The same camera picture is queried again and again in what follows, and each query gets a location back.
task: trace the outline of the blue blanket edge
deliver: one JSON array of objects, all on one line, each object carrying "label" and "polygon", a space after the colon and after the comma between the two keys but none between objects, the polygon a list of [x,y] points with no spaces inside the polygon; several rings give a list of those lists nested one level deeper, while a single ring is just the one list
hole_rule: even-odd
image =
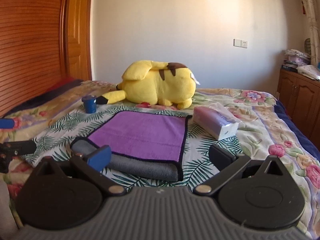
[{"label": "blue blanket edge", "polygon": [[290,128],[290,130],[295,133],[301,146],[317,160],[320,160],[320,152],[318,151],[316,146],[314,146],[313,143],[306,136],[304,136],[303,133],[290,120],[288,115],[285,113],[284,105],[279,100],[277,100],[276,105],[274,105],[274,108],[275,113],[278,115],[278,117],[282,119]]}]

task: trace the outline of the pink tissue box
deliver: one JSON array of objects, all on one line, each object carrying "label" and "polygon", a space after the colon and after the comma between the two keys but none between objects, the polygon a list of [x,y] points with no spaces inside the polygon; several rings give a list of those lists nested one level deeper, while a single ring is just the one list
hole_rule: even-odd
[{"label": "pink tissue box", "polygon": [[220,103],[195,107],[193,121],[217,140],[235,136],[241,122]]}]

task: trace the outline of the metal screw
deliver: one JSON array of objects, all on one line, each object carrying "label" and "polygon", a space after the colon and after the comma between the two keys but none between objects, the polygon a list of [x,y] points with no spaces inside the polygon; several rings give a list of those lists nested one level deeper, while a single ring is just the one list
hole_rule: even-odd
[{"label": "metal screw", "polygon": [[108,191],[112,194],[121,194],[124,192],[124,187],[120,185],[113,185],[108,188]]},{"label": "metal screw", "polygon": [[199,193],[210,193],[212,188],[209,185],[199,185],[196,187],[196,191]]}]

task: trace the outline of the curtain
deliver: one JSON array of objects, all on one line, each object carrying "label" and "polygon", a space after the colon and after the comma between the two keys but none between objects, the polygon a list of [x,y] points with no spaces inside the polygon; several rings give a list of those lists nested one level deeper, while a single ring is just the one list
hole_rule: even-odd
[{"label": "curtain", "polygon": [[317,23],[316,0],[302,0],[310,26],[311,64],[317,66],[320,61],[320,39]]}]

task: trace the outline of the pikachu plush toy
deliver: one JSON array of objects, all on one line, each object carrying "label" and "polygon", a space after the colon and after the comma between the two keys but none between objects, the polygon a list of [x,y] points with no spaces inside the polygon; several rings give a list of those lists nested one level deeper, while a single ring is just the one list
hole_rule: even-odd
[{"label": "pikachu plush toy", "polygon": [[140,104],[191,106],[199,82],[190,69],[181,63],[140,60],[132,63],[122,75],[118,91],[97,98],[97,104],[113,104],[124,99]]}]

